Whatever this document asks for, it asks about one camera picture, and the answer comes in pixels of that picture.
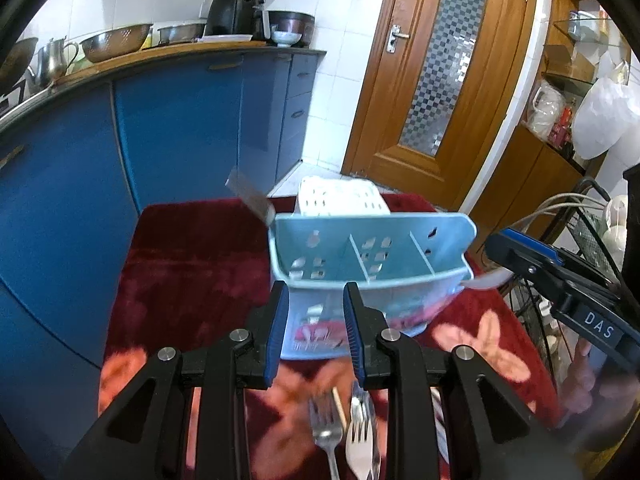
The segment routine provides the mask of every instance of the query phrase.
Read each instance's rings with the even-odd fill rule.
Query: checkered glass panel
[[[435,156],[456,106],[486,0],[440,0],[400,144]]]

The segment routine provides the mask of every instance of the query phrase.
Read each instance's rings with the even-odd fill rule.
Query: door frame
[[[491,133],[484,139],[482,147],[476,155],[473,164],[469,167],[466,175],[462,180],[460,191],[458,192],[456,199],[454,200],[454,208],[458,209],[464,202],[465,197],[471,190],[473,183],[484,164],[484,161],[494,144],[495,137],[497,137],[500,126],[507,115],[507,109],[511,103],[513,93],[515,91],[518,79],[520,78],[520,72],[524,65],[524,60],[527,55],[527,47],[529,46],[529,39],[533,28],[533,19],[536,11],[537,0],[527,0],[526,9],[524,13],[524,20],[522,22],[522,28],[520,29],[520,35],[518,37],[518,44],[516,47],[516,54],[511,63],[509,75],[507,77],[506,85],[498,102],[496,108],[494,120],[491,124]],[[358,100],[358,107],[356,109],[356,115],[351,127],[351,135],[349,143],[347,145],[346,154],[342,164],[341,173],[349,174],[353,168],[353,162],[358,149],[360,138],[362,137],[365,120],[367,117],[367,111],[369,103],[373,94],[374,85],[378,78],[378,70],[380,68],[380,62],[382,56],[385,54],[386,40],[388,32],[391,27],[391,17],[396,0],[383,0],[382,8],[380,9],[380,15],[378,17],[378,24],[376,25],[376,32],[369,54],[369,61],[367,63],[367,70],[364,76],[364,82],[362,85],[362,91],[360,92],[360,98]]]

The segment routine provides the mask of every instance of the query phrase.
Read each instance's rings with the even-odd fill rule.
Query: metal pitcher
[[[66,38],[53,40],[47,43],[38,51],[38,67],[36,73],[28,67],[30,82],[39,89],[46,88],[56,79],[66,74],[66,70],[76,60],[80,47],[75,41],[65,44]],[[65,61],[65,49],[74,46],[76,53],[68,63]]]

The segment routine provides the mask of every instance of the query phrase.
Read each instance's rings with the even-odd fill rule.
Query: countertop
[[[277,46],[267,45],[264,41],[181,43],[139,50],[126,56],[119,56],[103,61],[102,63],[96,63],[58,79],[52,86],[34,94],[0,117],[0,132],[15,123],[15,121],[23,118],[26,114],[31,114],[55,98],[69,95],[71,91],[78,87],[89,83],[97,83],[105,79],[108,80],[116,74],[132,72],[141,66],[162,62],[171,58],[203,56],[210,52],[245,53],[264,51],[278,51],[283,54],[305,54],[308,56],[326,54],[324,50],[313,50],[309,48],[279,48]]]

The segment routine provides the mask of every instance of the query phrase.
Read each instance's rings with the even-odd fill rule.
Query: wooden countertop edge
[[[180,43],[161,47],[148,48],[139,50],[132,54],[114,57],[101,63],[96,63],[77,72],[65,75],[58,79],[55,83],[56,87],[66,86],[71,83],[77,83],[84,79],[92,78],[97,75],[103,75],[114,70],[119,70],[127,66],[144,63],[147,61],[158,60],[165,57],[183,56],[184,54],[196,54],[202,52],[234,52],[238,50],[268,49],[277,48],[268,46],[264,41],[227,41],[224,43]],[[318,50],[309,50],[307,48],[291,49],[292,54],[321,54]]]

